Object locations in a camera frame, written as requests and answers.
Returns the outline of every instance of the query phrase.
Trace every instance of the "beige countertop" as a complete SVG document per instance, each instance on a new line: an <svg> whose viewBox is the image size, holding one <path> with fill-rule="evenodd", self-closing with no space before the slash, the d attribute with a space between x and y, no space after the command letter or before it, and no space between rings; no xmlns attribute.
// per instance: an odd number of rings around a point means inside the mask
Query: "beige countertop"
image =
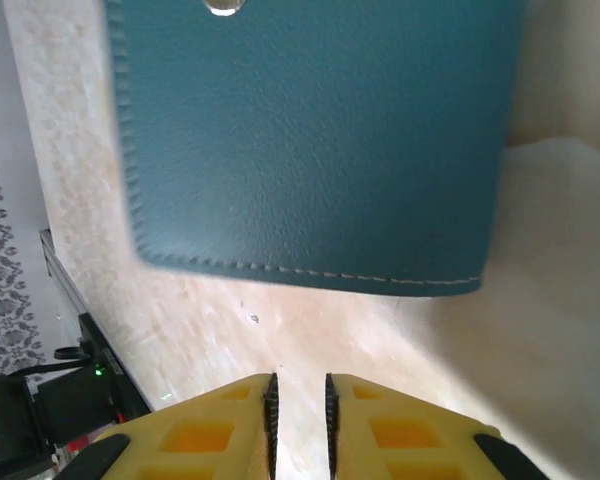
<svg viewBox="0 0 600 480"><path fill-rule="evenodd" d="M600 151L508 153L472 295L156 271L130 248L99 3L4 4L58 256L155 408L275 370L280 478L328 478L324 374L351 373L494 424L554 480L600 479Z"/></svg>

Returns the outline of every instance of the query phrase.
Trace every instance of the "teal leather wallet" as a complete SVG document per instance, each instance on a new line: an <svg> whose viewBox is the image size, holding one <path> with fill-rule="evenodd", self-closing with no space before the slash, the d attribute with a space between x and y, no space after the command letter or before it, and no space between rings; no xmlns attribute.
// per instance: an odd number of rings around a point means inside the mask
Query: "teal leather wallet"
<svg viewBox="0 0 600 480"><path fill-rule="evenodd" d="M387 295L480 285L523 0L105 0L138 254Z"/></svg>

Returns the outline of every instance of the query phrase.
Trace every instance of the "wallet stitching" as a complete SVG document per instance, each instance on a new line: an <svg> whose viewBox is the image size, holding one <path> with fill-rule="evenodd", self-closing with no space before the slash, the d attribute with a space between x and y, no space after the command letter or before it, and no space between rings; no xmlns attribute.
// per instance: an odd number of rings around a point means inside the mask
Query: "wallet stitching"
<svg viewBox="0 0 600 480"><path fill-rule="evenodd" d="M141 215L142 200L140 198L141 192L138 187L138 174L136 171L137 167L135 163L135 149L133 145L133 115L131 113L131 101L128 92L128 80L124 78L125 75L128 74L128 55L126 53L126 36L124 35L124 16L122 15L122 12L118 12L118 14L113 14L111 12L112 6L120 6L121 4L122 0L107 0L107 5L109 5L109 8L107 8L107 21L109 26L109 48L111 50L111 57L113 58L113 79L116 99L116 117L118 120L117 123L122 149L123 168L127 182L127 194L129 197L130 204L129 212L131 216L131 226L135 235L138 253L142 254L147 259L175 261L178 263L189 263L213 268L280 272L291 273L296 275L309 275L312 277L342 278L346 280L374 281L384 283L395 283L401 285L463 285L477 282L481 279L480 276L476 276L458 280L412 280L367 275L350 275L346 273L318 272L315 270L266 265L254 262L238 262L227 260L214 260L211 258L203 257L188 257L177 254L156 253L150 250L143 240L145 236L144 228L142 225L144 219ZM114 47L113 45L114 40L117 43L117 47ZM123 108L127 109L127 112L124 115L121 113L121 110Z"/></svg>

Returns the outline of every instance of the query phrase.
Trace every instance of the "marble surface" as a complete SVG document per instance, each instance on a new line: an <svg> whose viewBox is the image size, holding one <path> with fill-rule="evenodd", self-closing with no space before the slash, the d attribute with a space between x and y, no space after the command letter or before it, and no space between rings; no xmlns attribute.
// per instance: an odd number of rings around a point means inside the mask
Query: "marble surface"
<svg viewBox="0 0 600 480"><path fill-rule="evenodd" d="M600 479L600 151L512 149L481 291L396 299L153 270L130 248L100 4L5 0L59 258L155 408L275 370L281 478L328 478L327 371L499 427Z"/></svg>

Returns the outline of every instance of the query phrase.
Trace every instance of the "yellow plastic part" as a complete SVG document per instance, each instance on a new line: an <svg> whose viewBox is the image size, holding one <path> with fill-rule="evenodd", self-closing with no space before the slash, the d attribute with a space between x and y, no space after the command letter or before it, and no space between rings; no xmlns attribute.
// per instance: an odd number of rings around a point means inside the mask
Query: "yellow plastic part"
<svg viewBox="0 0 600 480"><path fill-rule="evenodd" d="M473 436L500 432L352 375L339 396L338 480L504 480Z"/></svg>
<svg viewBox="0 0 600 480"><path fill-rule="evenodd" d="M266 480L264 393L271 375L254 375L117 425L131 443L103 480Z"/></svg>

